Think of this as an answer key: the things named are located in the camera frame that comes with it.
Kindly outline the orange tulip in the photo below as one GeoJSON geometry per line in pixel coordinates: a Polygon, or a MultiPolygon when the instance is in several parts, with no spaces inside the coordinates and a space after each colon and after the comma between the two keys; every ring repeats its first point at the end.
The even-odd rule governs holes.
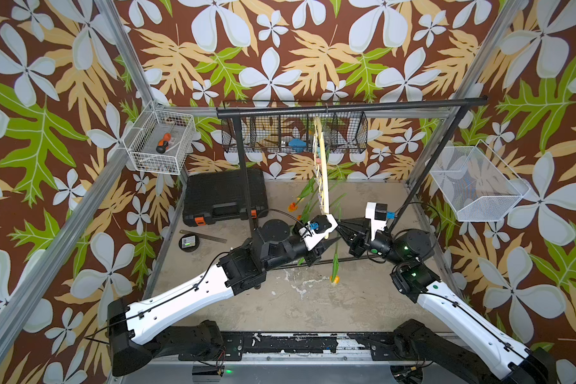
{"type": "Polygon", "coordinates": [[[289,212],[296,211],[302,200],[311,197],[315,193],[315,186],[315,179],[310,179],[295,200],[289,205],[289,212]]]}

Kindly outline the cream clip hanger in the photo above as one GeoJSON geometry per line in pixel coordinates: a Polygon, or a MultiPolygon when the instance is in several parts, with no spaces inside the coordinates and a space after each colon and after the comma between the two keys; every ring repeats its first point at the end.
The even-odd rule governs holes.
{"type": "Polygon", "coordinates": [[[315,162],[315,182],[318,187],[318,204],[322,215],[329,214],[328,174],[323,125],[320,117],[314,118],[312,154],[315,162]]]}

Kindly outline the black metal clothes rack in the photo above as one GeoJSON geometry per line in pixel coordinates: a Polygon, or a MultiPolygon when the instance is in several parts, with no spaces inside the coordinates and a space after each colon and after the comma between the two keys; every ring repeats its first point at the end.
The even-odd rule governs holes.
{"type": "MultiPolygon", "coordinates": [[[[487,104],[488,97],[468,99],[450,99],[441,101],[420,101],[420,102],[383,102],[383,103],[357,103],[347,105],[333,105],[347,107],[352,110],[362,110],[365,114],[371,114],[373,118],[391,118],[397,115],[400,118],[418,118],[428,111],[434,118],[448,119],[451,117],[451,109],[458,111],[452,118],[450,131],[444,134],[443,142],[447,142],[457,128],[458,123],[463,119],[465,113],[472,107],[481,107],[487,104]]],[[[238,149],[239,166],[243,174],[246,173],[245,151],[238,149]]],[[[318,187],[315,186],[315,194],[318,197],[318,187]]]]}

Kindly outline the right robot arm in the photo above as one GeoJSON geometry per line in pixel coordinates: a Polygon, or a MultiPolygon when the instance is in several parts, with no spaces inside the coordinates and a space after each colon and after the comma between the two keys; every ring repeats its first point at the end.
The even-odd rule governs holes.
{"type": "Polygon", "coordinates": [[[460,347],[409,320],[396,328],[395,352],[436,363],[468,383],[556,383],[555,359],[531,350],[467,305],[426,264],[434,250],[431,235],[408,229],[393,236],[384,224],[348,219],[337,231],[355,257],[366,253],[393,264],[390,274],[400,294],[430,312],[463,342],[460,347]]]}

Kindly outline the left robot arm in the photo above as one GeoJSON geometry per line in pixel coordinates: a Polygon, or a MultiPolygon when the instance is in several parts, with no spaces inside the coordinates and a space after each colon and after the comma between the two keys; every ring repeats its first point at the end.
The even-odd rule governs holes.
{"type": "Polygon", "coordinates": [[[258,228],[243,245],[220,254],[190,281],[140,302],[113,301],[107,310],[113,376],[131,374],[163,356],[207,360],[221,355],[224,341],[215,322],[187,327],[177,323],[211,304],[261,286],[270,270],[300,259],[312,266],[334,244],[330,235],[337,226],[333,215],[319,215],[297,235],[280,242],[258,228]]]}

